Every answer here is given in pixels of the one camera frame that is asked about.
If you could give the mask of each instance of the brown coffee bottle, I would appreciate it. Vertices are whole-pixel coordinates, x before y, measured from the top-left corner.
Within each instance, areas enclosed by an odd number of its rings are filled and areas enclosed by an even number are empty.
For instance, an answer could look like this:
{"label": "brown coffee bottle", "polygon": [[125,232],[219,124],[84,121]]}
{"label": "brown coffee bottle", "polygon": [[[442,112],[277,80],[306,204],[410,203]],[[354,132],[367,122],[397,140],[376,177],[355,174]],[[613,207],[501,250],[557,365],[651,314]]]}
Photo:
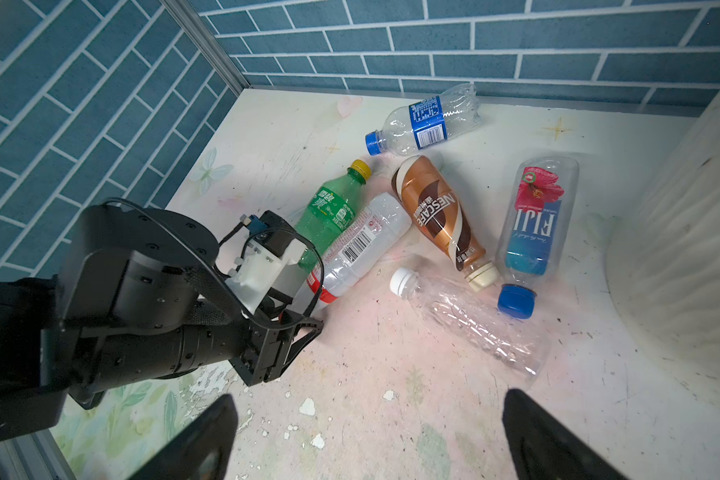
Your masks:
{"label": "brown coffee bottle", "polygon": [[498,280],[499,272],[472,235],[456,193],[429,158],[406,159],[392,176],[392,189],[413,224],[448,255],[472,290],[480,291]]}

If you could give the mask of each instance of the white table surface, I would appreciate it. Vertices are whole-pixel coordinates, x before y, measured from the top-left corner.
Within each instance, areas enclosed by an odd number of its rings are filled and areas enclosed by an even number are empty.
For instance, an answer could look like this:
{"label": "white table surface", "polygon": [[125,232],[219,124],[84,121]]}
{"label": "white table surface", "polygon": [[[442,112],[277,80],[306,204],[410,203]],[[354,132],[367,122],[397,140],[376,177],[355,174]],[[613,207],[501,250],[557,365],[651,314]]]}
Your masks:
{"label": "white table surface", "polygon": [[[374,168],[366,198],[390,190],[403,159],[370,160],[364,136],[408,103],[245,90],[195,166],[215,148],[213,167],[231,165],[231,173],[204,195],[188,178],[168,209],[219,238],[241,214],[270,209],[295,223],[319,185],[355,158]],[[343,118],[337,105],[351,114]],[[633,480],[720,478],[720,410],[645,359],[615,312],[604,275],[614,217],[650,187],[694,119],[490,104],[480,114],[480,129],[427,152],[442,155],[444,176],[489,252],[520,162],[566,154],[581,165],[563,260],[532,317],[553,349],[529,394]],[[556,134],[556,126],[565,131]],[[242,235],[222,248],[222,270],[241,243]],[[500,420],[507,389],[500,366],[431,329],[395,297],[388,281],[399,266],[460,276],[411,229],[326,310],[323,334],[281,381],[251,389],[231,382],[244,428],[228,478],[516,478]],[[480,297],[495,305],[499,288]],[[391,401],[383,398],[387,390]],[[307,398],[314,416],[298,411]],[[323,449],[310,445],[317,434]]]}

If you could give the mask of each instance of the blue bottle cap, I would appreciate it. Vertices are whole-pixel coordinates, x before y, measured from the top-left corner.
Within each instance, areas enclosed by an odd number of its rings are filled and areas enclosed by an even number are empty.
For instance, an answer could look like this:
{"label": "blue bottle cap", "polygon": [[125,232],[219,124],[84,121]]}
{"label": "blue bottle cap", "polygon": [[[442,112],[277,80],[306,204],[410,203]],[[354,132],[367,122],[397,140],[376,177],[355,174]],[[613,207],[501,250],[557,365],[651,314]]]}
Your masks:
{"label": "blue bottle cap", "polygon": [[365,146],[368,147],[368,153],[371,155],[380,155],[382,152],[378,147],[378,135],[374,131],[365,135]]}
{"label": "blue bottle cap", "polygon": [[501,287],[499,311],[516,319],[525,320],[534,312],[536,293],[522,286],[507,284]]}

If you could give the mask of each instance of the bottle label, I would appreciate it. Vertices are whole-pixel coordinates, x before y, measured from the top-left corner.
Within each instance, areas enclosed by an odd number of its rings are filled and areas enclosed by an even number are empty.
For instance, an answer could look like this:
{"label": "bottle label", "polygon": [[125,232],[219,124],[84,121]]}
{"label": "bottle label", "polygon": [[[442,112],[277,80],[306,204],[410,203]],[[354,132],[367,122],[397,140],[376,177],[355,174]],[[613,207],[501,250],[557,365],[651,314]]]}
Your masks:
{"label": "bottle label", "polygon": [[392,176],[392,188],[419,231],[451,258],[456,270],[485,255],[458,197],[428,158],[404,161]]}
{"label": "bottle label", "polygon": [[[376,238],[376,236],[384,229],[384,222],[374,215],[371,208],[366,206],[357,216],[355,222],[341,234],[330,248],[323,255],[323,260],[328,263],[336,257],[340,257],[346,264],[354,264],[360,255],[368,248],[368,245]],[[307,277],[307,283],[312,293],[317,292],[320,286],[320,265],[317,264]],[[331,303],[336,300],[336,296],[322,289],[320,300],[324,303]]]}
{"label": "bottle label", "polygon": [[408,112],[411,114],[413,136],[419,149],[448,139],[439,96],[409,106]]}
{"label": "bottle label", "polygon": [[[309,285],[309,289],[312,293],[317,293],[317,289],[320,287],[320,282],[317,280],[314,271],[309,272],[309,275],[307,276],[307,284]],[[337,297],[328,292],[325,288],[322,289],[322,292],[320,292],[320,301],[323,303],[333,303],[336,301],[336,298]]]}
{"label": "bottle label", "polygon": [[355,219],[355,211],[344,199],[325,187],[320,187],[307,209],[315,216],[327,216],[340,230],[346,230]]}
{"label": "bottle label", "polygon": [[349,265],[354,264],[355,261],[360,257],[360,254],[362,254],[366,248],[368,248],[368,245],[373,242],[373,239],[376,238],[376,234],[372,230],[374,224],[374,220],[369,221],[370,225],[363,224],[362,228],[359,232],[349,241],[349,243],[346,244],[344,248],[342,248],[342,251],[339,252],[340,257]]}
{"label": "bottle label", "polygon": [[507,248],[506,264],[526,274],[543,275],[547,271],[554,239],[560,200],[565,191],[557,175],[538,167],[526,167],[518,187],[514,208],[517,211]]}

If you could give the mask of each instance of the green soda bottle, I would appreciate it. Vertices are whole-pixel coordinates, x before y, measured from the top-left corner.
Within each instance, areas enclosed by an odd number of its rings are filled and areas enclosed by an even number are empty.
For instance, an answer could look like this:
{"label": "green soda bottle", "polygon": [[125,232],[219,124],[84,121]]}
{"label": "green soda bottle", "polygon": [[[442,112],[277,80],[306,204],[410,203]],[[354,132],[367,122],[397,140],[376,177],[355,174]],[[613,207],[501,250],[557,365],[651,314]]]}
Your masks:
{"label": "green soda bottle", "polygon": [[[325,182],[312,197],[307,210],[296,224],[296,231],[307,237],[323,255],[334,240],[355,219],[360,208],[360,187],[371,177],[371,168],[362,160],[355,160],[347,174]],[[311,250],[302,255],[298,265],[312,271],[317,257]]]}

